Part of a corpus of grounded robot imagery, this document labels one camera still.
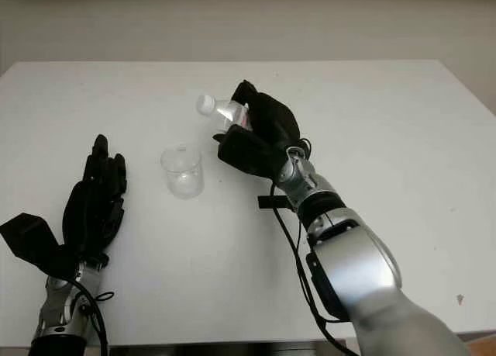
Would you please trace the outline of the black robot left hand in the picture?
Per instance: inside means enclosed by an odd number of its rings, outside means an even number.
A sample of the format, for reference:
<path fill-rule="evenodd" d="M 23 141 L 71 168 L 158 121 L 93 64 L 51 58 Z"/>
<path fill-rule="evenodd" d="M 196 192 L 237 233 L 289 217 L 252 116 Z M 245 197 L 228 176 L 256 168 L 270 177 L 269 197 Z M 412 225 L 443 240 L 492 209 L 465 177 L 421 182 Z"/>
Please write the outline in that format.
<path fill-rule="evenodd" d="M 107 266 L 105 251 L 122 223 L 126 187 L 125 158 L 121 154 L 109 156 L 107 138 L 97 135 L 62 220 L 64 245 L 79 260 L 96 268 Z"/>

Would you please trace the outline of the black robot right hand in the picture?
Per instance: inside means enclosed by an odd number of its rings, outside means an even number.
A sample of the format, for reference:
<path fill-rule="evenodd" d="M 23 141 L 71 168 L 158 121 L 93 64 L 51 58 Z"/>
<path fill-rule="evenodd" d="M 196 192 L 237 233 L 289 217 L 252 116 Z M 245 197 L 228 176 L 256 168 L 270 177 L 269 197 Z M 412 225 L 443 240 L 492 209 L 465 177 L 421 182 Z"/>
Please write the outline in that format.
<path fill-rule="evenodd" d="M 305 141 L 301 139 L 295 115 L 284 103 L 258 91 L 247 80 L 239 83 L 232 99 L 248 106 L 247 115 L 251 128 L 248 130 L 234 125 L 227 133 L 214 135 L 213 139 L 219 143 L 219 153 L 261 154 L 288 147 L 307 150 Z"/>

